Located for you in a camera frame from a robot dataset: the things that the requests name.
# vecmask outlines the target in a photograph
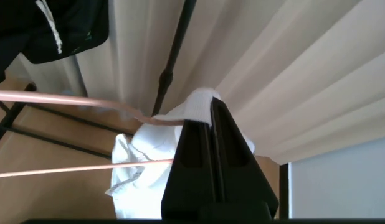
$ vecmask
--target black garment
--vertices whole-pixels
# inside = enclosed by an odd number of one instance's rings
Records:
[[[61,54],[35,0],[0,0],[0,82],[19,52],[32,63],[46,63],[94,48],[108,38],[108,0],[47,0],[47,5],[63,43]]]

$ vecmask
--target curtain fold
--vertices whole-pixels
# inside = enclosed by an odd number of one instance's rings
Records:
[[[111,0],[103,45],[7,72],[150,114],[182,6]],[[198,1],[161,112],[202,86],[279,164],[385,137],[385,0]]]

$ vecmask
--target drawstring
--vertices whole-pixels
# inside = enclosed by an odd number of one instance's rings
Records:
[[[39,7],[39,9],[45,15],[47,22],[49,22],[51,31],[53,32],[53,35],[54,35],[55,43],[57,44],[58,54],[61,54],[62,53],[62,49],[61,49],[62,41],[60,38],[60,34],[58,33],[57,28],[55,27],[54,17],[53,17],[53,14],[51,13],[49,6],[47,5],[47,2],[45,0],[43,0],[43,1],[42,0],[36,0],[35,3],[37,5],[37,7]]]

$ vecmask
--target drying rack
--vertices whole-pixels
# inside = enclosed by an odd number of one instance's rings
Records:
[[[165,69],[163,70],[163,72],[159,78],[158,94],[156,96],[155,105],[154,105],[152,115],[156,115],[159,113],[159,110],[161,108],[164,96],[165,96],[171,82],[173,81],[174,64],[176,63],[176,59],[178,57],[178,54],[179,54],[179,51],[181,48],[181,44],[182,44],[183,39],[184,39],[184,35],[187,31],[187,27],[188,27],[191,15],[193,14],[195,4],[196,4],[196,0],[185,0],[185,2],[184,2],[183,9],[181,11],[181,15],[179,18],[179,23],[178,23],[178,26],[176,29],[176,33],[174,35],[171,51],[169,54],[169,59],[168,59],[168,62],[166,64]],[[36,91],[36,86],[34,84],[30,83],[30,84],[28,84],[28,86],[26,86],[24,91]],[[87,125],[96,127],[96,128],[105,129],[105,130],[112,131],[112,132],[118,133],[118,134],[123,133],[129,137],[133,136],[132,133],[129,133],[126,130],[108,127],[108,126],[105,126],[103,124],[99,124],[99,123],[89,121],[89,120],[86,120],[83,118],[72,116],[70,114],[56,111],[56,110],[53,110],[51,108],[47,108],[47,107],[44,107],[44,106],[41,106],[41,105],[38,105],[35,103],[15,102],[11,108],[8,108],[2,101],[0,101],[0,108],[6,112],[6,115],[0,121],[0,140],[2,139],[2,137],[4,136],[4,134],[7,131],[11,131],[11,132],[14,132],[17,134],[22,134],[22,135],[25,135],[25,136],[28,136],[31,138],[36,138],[36,139],[39,139],[42,141],[50,142],[52,144],[68,147],[70,149],[75,149],[75,150],[80,151],[80,152],[89,153],[89,154],[94,155],[94,156],[99,156],[102,158],[111,159],[110,154],[104,154],[104,153],[96,152],[96,151],[93,151],[91,149],[86,149],[86,148],[81,147],[81,146],[76,146],[76,145],[71,144],[71,143],[59,141],[56,139],[49,138],[47,136],[42,136],[40,134],[30,132],[30,131],[25,130],[25,129],[14,127],[12,125],[13,122],[15,121],[15,119],[17,118],[17,116],[19,115],[19,113],[22,111],[22,109],[25,106],[29,106],[29,107],[32,107],[32,108],[35,108],[38,110],[46,111],[48,113],[52,113],[52,114],[55,114],[55,115],[58,115],[58,116],[61,116],[61,117],[67,118],[67,119],[71,119],[71,120],[79,122],[79,123],[83,123],[83,124],[87,124]]]

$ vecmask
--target beige curtain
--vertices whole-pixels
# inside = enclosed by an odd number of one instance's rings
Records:
[[[8,72],[149,114],[182,5],[112,0],[103,45]],[[198,0],[161,111],[200,86],[279,164],[385,137],[385,0]]]

